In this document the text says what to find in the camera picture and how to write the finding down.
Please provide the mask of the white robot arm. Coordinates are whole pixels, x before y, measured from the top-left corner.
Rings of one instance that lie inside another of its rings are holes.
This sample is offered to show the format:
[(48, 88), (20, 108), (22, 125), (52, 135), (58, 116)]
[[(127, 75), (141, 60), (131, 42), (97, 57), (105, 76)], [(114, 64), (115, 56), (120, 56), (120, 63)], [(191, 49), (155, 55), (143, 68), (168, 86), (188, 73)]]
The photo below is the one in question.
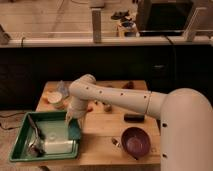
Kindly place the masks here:
[(102, 87), (91, 74), (73, 81), (69, 92), (67, 120), (83, 117), (90, 100), (146, 114), (161, 121), (161, 171), (213, 171), (213, 106), (202, 93)]

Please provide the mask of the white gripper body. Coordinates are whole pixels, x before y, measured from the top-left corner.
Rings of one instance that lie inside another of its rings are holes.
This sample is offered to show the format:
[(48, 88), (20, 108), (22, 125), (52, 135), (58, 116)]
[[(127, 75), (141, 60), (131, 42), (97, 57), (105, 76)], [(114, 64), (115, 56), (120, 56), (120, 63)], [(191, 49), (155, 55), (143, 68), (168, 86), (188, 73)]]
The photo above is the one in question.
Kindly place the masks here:
[(67, 107), (65, 122), (70, 123), (72, 119), (76, 119), (80, 127), (83, 127), (87, 109), (87, 100), (72, 98)]

